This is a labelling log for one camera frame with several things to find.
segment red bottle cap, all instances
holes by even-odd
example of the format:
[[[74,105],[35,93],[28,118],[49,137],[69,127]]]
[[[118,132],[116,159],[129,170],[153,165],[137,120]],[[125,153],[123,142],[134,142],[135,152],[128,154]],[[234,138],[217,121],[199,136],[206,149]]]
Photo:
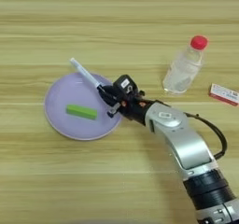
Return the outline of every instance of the red bottle cap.
[[[191,41],[190,45],[194,49],[204,49],[207,45],[207,39],[202,35],[196,35]]]

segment silver arm segment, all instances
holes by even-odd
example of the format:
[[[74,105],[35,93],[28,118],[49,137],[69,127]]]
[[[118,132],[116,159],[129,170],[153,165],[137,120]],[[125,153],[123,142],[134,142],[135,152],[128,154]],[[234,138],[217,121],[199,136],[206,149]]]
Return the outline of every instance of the silver arm segment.
[[[146,113],[146,126],[164,136],[183,181],[218,169],[218,164],[203,138],[190,126],[187,116],[172,107],[154,103]],[[200,224],[239,224],[239,200],[220,203],[196,211]]]
[[[218,168],[205,141],[189,126],[183,112],[155,103],[146,113],[146,126],[156,135],[164,135],[183,180]]]

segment black cable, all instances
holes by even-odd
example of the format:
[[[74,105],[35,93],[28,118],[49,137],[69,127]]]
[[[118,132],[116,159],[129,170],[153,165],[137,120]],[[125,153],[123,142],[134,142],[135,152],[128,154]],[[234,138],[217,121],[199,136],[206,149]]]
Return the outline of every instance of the black cable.
[[[228,148],[228,142],[226,137],[224,136],[224,134],[222,133],[222,131],[215,126],[213,123],[209,122],[208,120],[201,118],[198,114],[197,115],[192,115],[189,113],[185,113],[187,115],[187,117],[189,118],[195,118],[201,122],[203,122],[204,124],[206,124],[219,138],[220,142],[221,142],[221,151],[217,154],[214,155],[215,159],[218,160],[220,159],[223,155],[225,155],[227,148]]]

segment plastic bottle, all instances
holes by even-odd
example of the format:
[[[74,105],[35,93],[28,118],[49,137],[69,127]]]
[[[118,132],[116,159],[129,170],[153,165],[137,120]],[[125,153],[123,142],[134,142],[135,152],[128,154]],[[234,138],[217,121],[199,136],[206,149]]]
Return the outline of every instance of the plastic bottle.
[[[175,59],[163,81],[165,91],[180,94],[187,91],[203,66],[204,48],[207,39],[196,35],[185,51]]]

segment robotic arm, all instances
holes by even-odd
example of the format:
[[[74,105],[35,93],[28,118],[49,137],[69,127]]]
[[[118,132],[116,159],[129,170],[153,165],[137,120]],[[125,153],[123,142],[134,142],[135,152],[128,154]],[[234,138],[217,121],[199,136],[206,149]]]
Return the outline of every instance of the robotic arm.
[[[209,121],[183,113],[160,101],[143,99],[145,93],[127,76],[112,86],[97,87],[102,99],[111,106],[109,117],[120,112],[145,125],[152,133],[164,136],[195,209],[199,224],[239,224],[239,199],[218,168],[216,159],[224,155],[227,142],[222,132]],[[207,124],[220,138],[223,149],[212,155],[206,142],[189,126],[194,117]]]

